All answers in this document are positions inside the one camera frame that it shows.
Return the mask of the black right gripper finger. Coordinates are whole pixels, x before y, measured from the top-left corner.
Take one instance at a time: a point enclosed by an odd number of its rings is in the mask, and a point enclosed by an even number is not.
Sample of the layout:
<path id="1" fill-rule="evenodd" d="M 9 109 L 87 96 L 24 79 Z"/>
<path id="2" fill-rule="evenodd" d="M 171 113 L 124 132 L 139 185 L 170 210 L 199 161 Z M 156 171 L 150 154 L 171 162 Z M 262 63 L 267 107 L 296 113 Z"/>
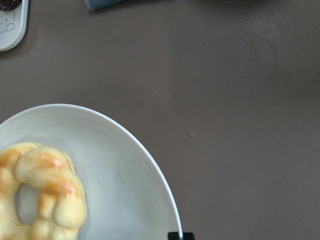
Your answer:
<path id="1" fill-rule="evenodd" d="M 168 240 L 195 240 L 195 235 L 193 232 L 183 232 L 179 235 L 178 232 L 169 232 L 167 234 Z"/>

